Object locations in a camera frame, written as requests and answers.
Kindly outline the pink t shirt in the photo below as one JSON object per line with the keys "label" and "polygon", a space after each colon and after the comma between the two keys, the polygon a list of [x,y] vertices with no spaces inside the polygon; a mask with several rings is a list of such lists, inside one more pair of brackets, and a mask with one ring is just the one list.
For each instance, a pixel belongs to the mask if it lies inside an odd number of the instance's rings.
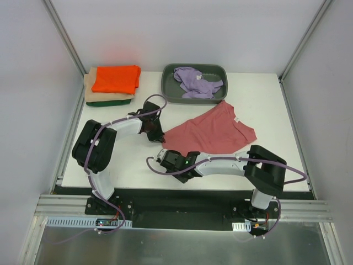
{"label": "pink t shirt", "polygon": [[170,129],[164,149],[187,155],[191,151],[210,154],[234,153],[257,140],[255,130],[243,124],[234,107],[222,101],[209,111]]}

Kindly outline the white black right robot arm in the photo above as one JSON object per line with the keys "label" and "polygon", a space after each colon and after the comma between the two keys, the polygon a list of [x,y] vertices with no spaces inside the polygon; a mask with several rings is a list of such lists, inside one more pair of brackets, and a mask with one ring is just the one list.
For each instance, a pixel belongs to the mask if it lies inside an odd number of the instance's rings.
{"label": "white black right robot arm", "polygon": [[246,178],[255,187],[248,204],[249,214],[255,218],[266,214],[272,198],[283,192],[287,165],[283,158],[259,145],[252,145],[249,151],[219,155],[193,151],[183,156],[162,149],[157,162],[182,183],[213,174]]}

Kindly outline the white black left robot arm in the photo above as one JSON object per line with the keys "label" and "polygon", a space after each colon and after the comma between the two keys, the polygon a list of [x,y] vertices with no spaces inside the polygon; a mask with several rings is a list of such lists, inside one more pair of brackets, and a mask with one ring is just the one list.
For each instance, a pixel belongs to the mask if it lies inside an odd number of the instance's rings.
{"label": "white black left robot arm", "polygon": [[115,188],[111,183],[107,166],[113,154],[115,142],[125,137],[145,133],[150,142],[165,142],[159,120],[162,107],[146,101],[141,109],[128,113],[124,118],[101,124],[88,120],[74,147],[72,157],[88,176],[92,193],[99,198],[97,207],[105,215],[116,210],[116,200],[111,198]]}

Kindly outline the dark green plastic bin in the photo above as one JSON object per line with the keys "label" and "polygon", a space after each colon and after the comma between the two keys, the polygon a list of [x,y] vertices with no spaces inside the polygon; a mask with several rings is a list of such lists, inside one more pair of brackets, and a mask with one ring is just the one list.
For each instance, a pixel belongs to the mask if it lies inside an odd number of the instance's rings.
{"label": "dark green plastic bin", "polygon": [[[191,67],[199,70],[202,73],[202,78],[209,82],[222,81],[223,85],[220,89],[213,93],[211,99],[201,98],[183,98],[186,93],[181,88],[181,82],[174,78],[174,70],[178,67]],[[166,65],[162,73],[161,92],[167,101],[178,104],[193,104],[193,105],[211,105],[218,104],[225,99],[228,93],[228,79],[223,67],[212,64],[200,63],[171,63]]]}

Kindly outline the dark green folded t shirt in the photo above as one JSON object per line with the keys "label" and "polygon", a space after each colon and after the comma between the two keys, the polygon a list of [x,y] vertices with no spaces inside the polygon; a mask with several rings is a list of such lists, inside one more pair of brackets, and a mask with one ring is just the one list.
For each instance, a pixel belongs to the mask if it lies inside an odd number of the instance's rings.
{"label": "dark green folded t shirt", "polygon": [[131,99],[125,100],[110,100],[110,101],[103,101],[103,102],[86,102],[86,105],[89,107],[114,107],[114,106],[121,106],[121,105],[128,105],[131,103]]}

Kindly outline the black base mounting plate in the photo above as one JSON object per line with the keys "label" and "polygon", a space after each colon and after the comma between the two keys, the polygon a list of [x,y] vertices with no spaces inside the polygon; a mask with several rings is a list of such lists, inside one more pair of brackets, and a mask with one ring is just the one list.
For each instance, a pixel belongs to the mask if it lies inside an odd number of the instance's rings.
{"label": "black base mounting plate", "polygon": [[119,206],[134,228],[229,231],[235,222],[276,220],[277,202],[255,209],[251,191],[115,189],[110,205],[91,195],[87,215],[115,215]]}

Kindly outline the orange folded t shirt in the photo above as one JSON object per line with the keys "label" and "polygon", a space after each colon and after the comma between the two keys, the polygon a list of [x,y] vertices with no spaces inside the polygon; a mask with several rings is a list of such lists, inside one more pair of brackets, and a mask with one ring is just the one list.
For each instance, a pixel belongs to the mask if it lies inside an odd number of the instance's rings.
{"label": "orange folded t shirt", "polygon": [[141,68],[136,65],[98,67],[92,92],[135,95],[140,74]]}

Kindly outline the lavender crumpled t shirt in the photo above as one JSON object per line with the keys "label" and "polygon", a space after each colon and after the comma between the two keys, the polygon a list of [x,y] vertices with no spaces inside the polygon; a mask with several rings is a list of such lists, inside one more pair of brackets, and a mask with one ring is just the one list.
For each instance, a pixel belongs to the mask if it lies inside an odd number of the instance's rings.
{"label": "lavender crumpled t shirt", "polygon": [[192,67],[177,67],[173,76],[180,82],[180,88],[185,92],[181,97],[185,99],[214,99],[214,94],[224,85],[222,80],[205,80],[202,72]]}

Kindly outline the beige folded t shirt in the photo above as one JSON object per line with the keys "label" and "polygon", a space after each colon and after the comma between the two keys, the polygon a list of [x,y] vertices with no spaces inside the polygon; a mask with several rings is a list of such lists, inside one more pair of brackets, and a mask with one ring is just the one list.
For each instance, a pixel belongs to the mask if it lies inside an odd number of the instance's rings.
{"label": "beige folded t shirt", "polygon": [[126,93],[102,93],[93,92],[92,88],[96,82],[97,68],[91,67],[88,74],[83,77],[84,83],[84,99],[86,102],[107,102],[112,100],[129,100],[133,99],[135,96],[133,94]]}

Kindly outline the left aluminium frame post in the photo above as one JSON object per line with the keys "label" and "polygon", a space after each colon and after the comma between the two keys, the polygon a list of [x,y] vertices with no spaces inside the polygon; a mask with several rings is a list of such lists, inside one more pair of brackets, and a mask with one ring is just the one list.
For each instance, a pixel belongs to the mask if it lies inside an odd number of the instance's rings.
{"label": "left aluminium frame post", "polygon": [[65,26],[51,0],[41,0],[41,3],[45,7],[50,19],[52,20],[66,50],[68,51],[71,59],[73,60],[76,68],[80,72],[80,74],[83,76],[86,74],[86,70],[82,64],[82,61],[79,58],[79,55],[74,47],[73,42],[71,41],[69,34],[67,30],[65,29]]}

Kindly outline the aluminium frame post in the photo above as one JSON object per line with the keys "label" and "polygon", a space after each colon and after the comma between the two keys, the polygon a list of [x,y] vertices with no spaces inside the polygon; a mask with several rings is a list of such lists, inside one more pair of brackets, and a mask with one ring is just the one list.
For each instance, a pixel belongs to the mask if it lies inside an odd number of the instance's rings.
{"label": "aluminium frame post", "polygon": [[310,41],[312,35],[314,34],[316,28],[318,27],[318,25],[320,24],[320,22],[322,21],[322,19],[326,15],[328,9],[332,6],[333,3],[334,3],[334,0],[324,0],[324,1],[321,2],[321,4],[320,4],[318,10],[316,11],[313,19],[309,23],[306,31],[304,32],[304,34],[301,37],[299,43],[297,44],[296,48],[294,49],[294,52],[292,53],[292,55],[291,55],[289,61],[287,62],[284,70],[279,75],[279,82],[280,83],[283,83],[285,78],[290,73],[290,70],[292,69],[292,67],[294,66],[296,61],[298,60],[300,54],[303,52],[304,48],[306,47],[306,45]]}
{"label": "aluminium frame post", "polygon": [[65,29],[65,26],[51,0],[41,0],[41,3],[45,7],[50,19],[52,20],[66,50],[68,51],[71,59],[73,60],[76,68],[80,72],[80,74],[83,76],[86,74],[86,70],[82,64],[82,61],[79,58],[79,55],[74,47],[73,42],[71,41],[69,34],[67,30]]}

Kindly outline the right aluminium frame post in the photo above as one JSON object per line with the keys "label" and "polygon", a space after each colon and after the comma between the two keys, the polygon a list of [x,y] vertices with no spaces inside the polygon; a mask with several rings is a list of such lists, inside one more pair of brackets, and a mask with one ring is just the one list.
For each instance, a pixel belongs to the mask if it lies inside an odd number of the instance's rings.
{"label": "right aluminium frame post", "polygon": [[314,34],[316,28],[318,27],[318,25],[320,24],[320,22],[322,21],[322,19],[326,15],[328,9],[332,6],[333,3],[334,3],[334,0],[324,0],[324,1],[321,2],[321,4],[320,4],[318,10],[316,11],[313,19],[309,23],[306,31],[304,32],[304,34],[301,37],[299,43],[297,44],[296,48],[294,49],[294,52],[292,53],[292,55],[291,55],[289,61],[287,62],[284,70],[279,75],[279,82],[280,83],[283,83],[285,78],[290,73],[290,70],[292,69],[292,67],[294,66],[296,61],[298,60],[300,54],[303,52],[304,48],[306,47],[306,45],[310,41],[312,35]]}

